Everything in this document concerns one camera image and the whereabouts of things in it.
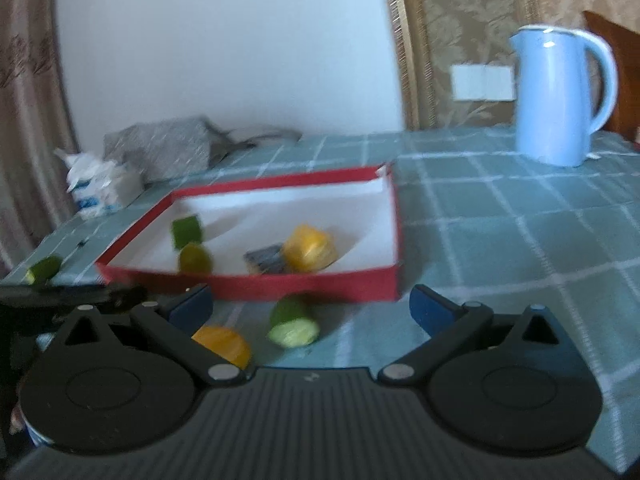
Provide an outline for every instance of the green cucumber piece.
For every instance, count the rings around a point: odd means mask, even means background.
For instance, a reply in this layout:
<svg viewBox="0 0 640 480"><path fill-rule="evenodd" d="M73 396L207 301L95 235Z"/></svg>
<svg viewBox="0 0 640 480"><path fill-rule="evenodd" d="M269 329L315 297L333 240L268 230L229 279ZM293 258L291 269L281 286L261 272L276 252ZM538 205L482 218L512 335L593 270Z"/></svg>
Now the green cucumber piece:
<svg viewBox="0 0 640 480"><path fill-rule="evenodd" d="M273 307L271 330L267 337L284 348L297 348L313 343L320 335L318 323L308 313L300 296L285 296Z"/></svg>
<svg viewBox="0 0 640 480"><path fill-rule="evenodd" d="M201 244L203 240L202 226L196 215L171 222L171 234L174 239L174 249L177 251L190 242Z"/></svg>
<svg viewBox="0 0 640 480"><path fill-rule="evenodd" d="M27 269L27 274L25 275L27 283L34 285L50 280L60 272L62 261L62 258L57 254L51 254L39 262L35 262Z"/></svg>

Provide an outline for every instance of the kettle lid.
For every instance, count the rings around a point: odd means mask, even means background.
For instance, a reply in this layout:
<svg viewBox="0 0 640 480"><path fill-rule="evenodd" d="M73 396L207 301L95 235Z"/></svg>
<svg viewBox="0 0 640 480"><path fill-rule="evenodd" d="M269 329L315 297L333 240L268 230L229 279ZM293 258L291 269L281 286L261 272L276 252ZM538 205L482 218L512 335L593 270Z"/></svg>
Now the kettle lid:
<svg viewBox="0 0 640 480"><path fill-rule="evenodd" d="M575 29L566 28L566 27L556 27L555 25L545 25L544 23L535 23L533 25L523 25L518 29L518 32L521 30L541 30L542 32L548 34L550 32L554 32L556 34L571 34L575 35Z"/></svg>

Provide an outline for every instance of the green checkered tablecloth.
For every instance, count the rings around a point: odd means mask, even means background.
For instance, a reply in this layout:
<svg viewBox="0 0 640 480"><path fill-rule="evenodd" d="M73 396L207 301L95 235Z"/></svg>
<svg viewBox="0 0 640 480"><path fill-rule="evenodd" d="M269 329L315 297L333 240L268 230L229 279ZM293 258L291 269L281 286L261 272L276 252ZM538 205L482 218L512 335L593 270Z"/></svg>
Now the green checkered tablecloth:
<svg viewBox="0 0 640 480"><path fill-rule="evenodd" d="M81 240L86 245L54 282L95 282L97 256L176 187L394 160L404 231L401 301L323 307L322 339L294 351L265 339L270 303L217 302L210 322L235 327L259 365L376 373L428 338L409 315L415 283L497 312L546 304L604 394L590 448L622 471L640 454L640 154L606 133L593 137L592 149L599 160L555 168L515 153L510 129L457 128L311 137L236 153L205 174L156 184L115 215L73 218L4 282L20 282L30 263L69 254Z"/></svg>

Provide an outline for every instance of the kettle spout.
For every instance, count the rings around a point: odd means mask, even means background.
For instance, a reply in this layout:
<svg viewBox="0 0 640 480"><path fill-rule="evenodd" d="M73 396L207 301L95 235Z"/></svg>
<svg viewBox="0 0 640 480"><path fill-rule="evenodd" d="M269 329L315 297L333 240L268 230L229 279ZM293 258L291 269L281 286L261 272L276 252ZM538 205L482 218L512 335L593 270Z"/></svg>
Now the kettle spout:
<svg viewBox="0 0 640 480"><path fill-rule="evenodd" d="M514 34L509 38L509 42L511 43L511 46L513 47L513 49L519 53L520 47L522 45L522 36L519 33Z"/></svg>

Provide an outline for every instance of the yellow pepper piece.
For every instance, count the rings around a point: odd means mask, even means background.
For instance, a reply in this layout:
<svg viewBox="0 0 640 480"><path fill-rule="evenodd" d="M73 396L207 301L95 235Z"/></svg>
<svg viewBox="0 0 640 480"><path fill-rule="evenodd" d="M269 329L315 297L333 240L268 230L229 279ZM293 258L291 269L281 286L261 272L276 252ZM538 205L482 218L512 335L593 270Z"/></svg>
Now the yellow pepper piece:
<svg viewBox="0 0 640 480"><path fill-rule="evenodd" d="M201 326L191 339L242 370L251 360L251 348L238 332L230 328Z"/></svg>
<svg viewBox="0 0 640 480"><path fill-rule="evenodd" d="M282 255L296 272L316 272L338 259L331 235L302 224L282 246Z"/></svg>

